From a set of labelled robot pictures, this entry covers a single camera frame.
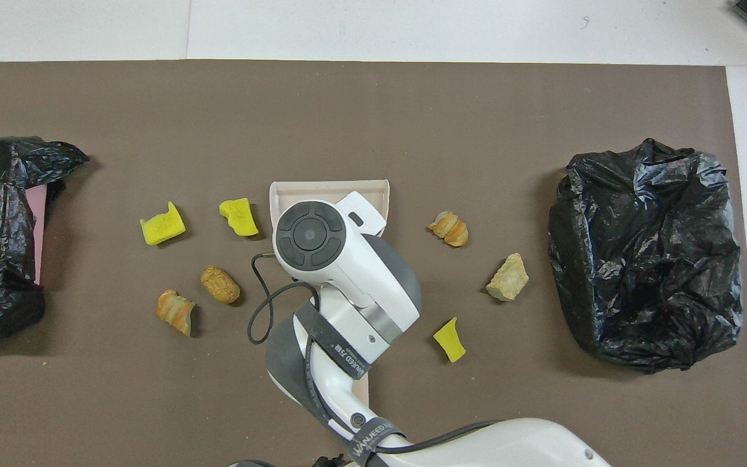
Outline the yellow sponge piece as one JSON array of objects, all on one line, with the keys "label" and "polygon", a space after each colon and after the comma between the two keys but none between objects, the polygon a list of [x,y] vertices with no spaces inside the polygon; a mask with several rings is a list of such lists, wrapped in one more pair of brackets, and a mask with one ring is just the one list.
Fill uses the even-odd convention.
[{"label": "yellow sponge piece", "polygon": [[219,204],[219,213],[228,226],[240,237],[258,235],[255,219],[253,219],[251,204],[248,198],[228,199]]},{"label": "yellow sponge piece", "polygon": [[143,241],[148,246],[157,246],[162,242],[174,239],[187,231],[183,218],[177,207],[169,201],[168,210],[152,218],[139,220]]}]

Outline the black trash bag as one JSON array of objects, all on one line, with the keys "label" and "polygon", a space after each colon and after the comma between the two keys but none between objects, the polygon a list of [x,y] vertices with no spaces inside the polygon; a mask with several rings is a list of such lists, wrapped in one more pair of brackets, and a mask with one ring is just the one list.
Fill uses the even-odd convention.
[{"label": "black trash bag", "polygon": [[573,339],[646,374],[738,343],[741,246],[714,154],[648,138],[573,156],[549,210],[549,263]]}]

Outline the brown bread roll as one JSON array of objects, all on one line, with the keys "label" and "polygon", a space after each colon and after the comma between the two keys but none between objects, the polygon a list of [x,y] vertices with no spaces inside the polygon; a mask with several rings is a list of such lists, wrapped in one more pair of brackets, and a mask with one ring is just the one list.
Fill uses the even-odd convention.
[{"label": "brown bread roll", "polygon": [[210,265],[201,272],[200,283],[221,304],[234,304],[241,296],[241,288],[236,281],[216,265]]}]

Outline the beige plastic dustpan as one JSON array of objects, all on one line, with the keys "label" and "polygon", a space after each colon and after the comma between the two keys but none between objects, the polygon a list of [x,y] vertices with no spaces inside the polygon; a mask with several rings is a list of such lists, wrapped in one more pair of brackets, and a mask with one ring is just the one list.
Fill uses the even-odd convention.
[{"label": "beige plastic dustpan", "polygon": [[362,232],[381,237],[386,228],[390,204],[390,183],[379,180],[274,181],[269,189],[272,228],[292,205],[321,199],[337,205],[341,212],[355,213],[362,221]]}]

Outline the pale beige bread chunk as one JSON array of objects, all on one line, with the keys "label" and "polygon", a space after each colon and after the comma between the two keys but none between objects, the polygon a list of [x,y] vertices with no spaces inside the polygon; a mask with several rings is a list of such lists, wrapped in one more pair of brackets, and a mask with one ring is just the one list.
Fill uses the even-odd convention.
[{"label": "pale beige bread chunk", "polygon": [[519,252],[510,254],[486,284],[485,290],[502,302],[513,301],[527,286],[528,277],[523,258]]}]

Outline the brown table mat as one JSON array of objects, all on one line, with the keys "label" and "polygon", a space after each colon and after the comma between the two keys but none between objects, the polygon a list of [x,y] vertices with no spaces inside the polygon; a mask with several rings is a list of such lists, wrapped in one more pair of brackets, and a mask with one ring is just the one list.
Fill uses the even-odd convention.
[{"label": "brown table mat", "polygon": [[[270,250],[273,181],[390,182],[385,239],[423,287],[419,320],[370,372],[370,404],[414,441],[536,417],[613,465],[747,465],[747,289],[732,349],[645,375],[579,348],[548,255],[549,210],[575,154],[644,139],[714,154],[736,222],[726,74],[700,66],[151,61],[0,63],[0,137],[89,156],[45,229],[41,322],[0,342],[0,467],[310,467],[343,449],[270,381],[248,342]],[[219,213],[248,198],[259,233]],[[187,231],[148,246],[140,219],[171,201]],[[453,211],[469,241],[427,225]],[[519,252],[527,286],[485,286]],[[210,265],[240,286],[221,304]],[[184,336],[155,315],[196,302]],[[457,317],[466,354],[432,336]]]}]

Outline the small yellow sponge wedge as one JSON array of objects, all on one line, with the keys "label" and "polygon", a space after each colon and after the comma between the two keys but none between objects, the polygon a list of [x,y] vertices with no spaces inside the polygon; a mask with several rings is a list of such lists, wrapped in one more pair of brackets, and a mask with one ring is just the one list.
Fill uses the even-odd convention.
[{"label": "small yellow sponge wedge", "polygon": [[438,331],[433,333],[433,340],[438,343],[449,363],[456,363],[468,350],[460,341],[457,328],[458,318],[451,317]]}]

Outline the pink plastic bin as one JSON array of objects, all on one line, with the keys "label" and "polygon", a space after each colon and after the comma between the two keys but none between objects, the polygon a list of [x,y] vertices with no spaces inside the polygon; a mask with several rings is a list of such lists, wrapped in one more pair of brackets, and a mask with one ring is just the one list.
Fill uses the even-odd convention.
[{"label": "pink plastic bin", "polygon": [[36,186],[25,192],[30,212],[34,216],[34,283],[40,284],[42,271],[43,236],[45,228],[45,201],[47,201],[47,184]]}]

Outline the orange striped croissant piece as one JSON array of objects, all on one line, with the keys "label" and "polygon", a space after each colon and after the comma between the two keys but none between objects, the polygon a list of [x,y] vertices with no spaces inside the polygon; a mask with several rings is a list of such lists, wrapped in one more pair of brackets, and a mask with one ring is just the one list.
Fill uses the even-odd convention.
[{"label": "orange striped croissant piece", "polygon": [[184,336],[190,336],[195,308],[196,302],[178,295],[175,290],[166,290],[157,299],[154,312],[158,319],[169,323]]},{"label": "orange striped croissant piece", "polygon": [[469,241],[468,226],[453,211],[442,211],[436,215],[427,229],[451,247],[462,247]]}]

